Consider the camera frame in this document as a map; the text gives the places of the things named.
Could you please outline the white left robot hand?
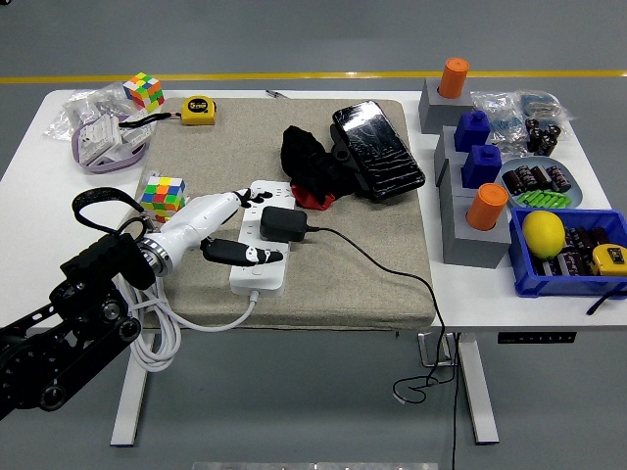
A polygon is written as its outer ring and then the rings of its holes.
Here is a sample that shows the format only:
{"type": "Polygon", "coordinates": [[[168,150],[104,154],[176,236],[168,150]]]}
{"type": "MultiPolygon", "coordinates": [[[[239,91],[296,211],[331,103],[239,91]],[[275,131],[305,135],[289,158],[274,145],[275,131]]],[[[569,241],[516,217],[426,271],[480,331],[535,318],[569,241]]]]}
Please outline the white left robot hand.
{"type": "Polygon", "coordinates": [[[212,237],[239,209],[248,209],[270,197],[268,191],[250,188],[197,197],[163,224],[159,232],[145,236],[144,256],[160,277],[173,273],[185,252],[195,249],[201,249],[205,259],[226,265],[251,267],[279,262],[283,254],[277,250],[212,237]]]}

